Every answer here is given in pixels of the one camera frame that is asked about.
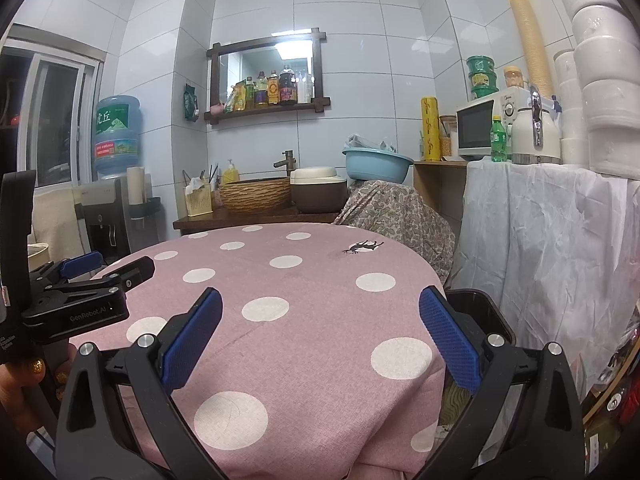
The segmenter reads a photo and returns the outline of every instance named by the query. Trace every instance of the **blue water jug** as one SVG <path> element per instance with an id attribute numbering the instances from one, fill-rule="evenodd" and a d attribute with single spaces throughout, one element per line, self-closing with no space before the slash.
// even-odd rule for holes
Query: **blue water jug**
<path id="1" fill-rule="evenodd" d="M 129 95 L 98 103 L 95 118 L 94 168 L 101 179 L 127 173 L 140 164 L 138 137 L 142 129 L 140 101 Z"/>

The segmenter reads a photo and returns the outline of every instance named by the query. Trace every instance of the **microwave oven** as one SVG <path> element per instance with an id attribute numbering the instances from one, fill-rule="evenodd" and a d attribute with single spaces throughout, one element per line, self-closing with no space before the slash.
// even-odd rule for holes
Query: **microwave oven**
<path id="1" fill-rule="evenodd" d="M 530 107 L 529 90 L 512 86 L 473 101 L 456 110 L 458 117 L 458 154 L 459 155 L 491 155 L 490 131 L 493 116 L 500 115 L 502 125 L 507 131 L 507 146 L 511 144 L 511 125 L 518 116 L 518 110 Z M 542 108 L 555 120 L 554 102 L 542 99 Z"/>

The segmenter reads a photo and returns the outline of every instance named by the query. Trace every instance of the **stack of white bowls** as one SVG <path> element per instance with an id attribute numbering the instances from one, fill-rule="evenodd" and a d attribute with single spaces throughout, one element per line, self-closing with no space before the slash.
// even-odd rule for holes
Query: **stack of white bowls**
<path id="1" fill-rule="evenodd" d="M 556 53 L 554 63 L 562 105 L 562 163 L 589 169 L 589 137 L 582 115 L 582 89 L 578 83 L 573 49 Z"/>
<path id="2" fill-rule="evenodd" d="M 617 0 L 562 0 L 577 48 L 590 168 L 640 180 L 640 39 Z"/>

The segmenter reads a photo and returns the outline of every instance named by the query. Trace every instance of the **round table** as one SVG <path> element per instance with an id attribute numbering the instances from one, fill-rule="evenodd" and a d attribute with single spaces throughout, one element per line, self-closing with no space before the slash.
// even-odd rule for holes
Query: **round table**
<path id="1" fill-rule="evenodd" d="M 348 226 L 267 224 L 170 240 L 103 274 L 143 255 L 156 272 L 127 294 L 129 319 L 73 342 L 128 346 L 219 290 L 222 321 L 172 397 L 230 478 L 339 480 L 354 464 L 389 478 L 423 466 L 444 361 L 418 315 L 423 288 L 442 288 L 418 254 Z M 145 455 L 161 462 L 130 391 L 123 398 Z"/>

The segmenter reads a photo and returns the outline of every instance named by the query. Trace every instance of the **blue textured pad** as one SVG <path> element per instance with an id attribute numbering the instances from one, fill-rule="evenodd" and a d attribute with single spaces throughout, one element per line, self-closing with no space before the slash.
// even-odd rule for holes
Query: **blue textured pad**
<path id="1" fill-rule="evenodd" d="M 428 288 L 420 294 L 418 309 L 420 319 L 436 343 L 456 384 L 475 395 L 482 381 L 476 349 L 439 298 Z"/>
<path id="2" fill-rule="evenodd" d="M 170 393 L 187 383 L 220 319 L 222 296 L 212 288 L 164 353 L 162 386 L 165 391 Z"/>
<path id="3" fill-rule="evenodd" d="M 102 255 L 98 251 L 84 254 L 71 260 L 67 260 L 60 267 L 60 276 L 68 280 L 82 276 L 90 270 L 100 269 L 102 266 Z"/>

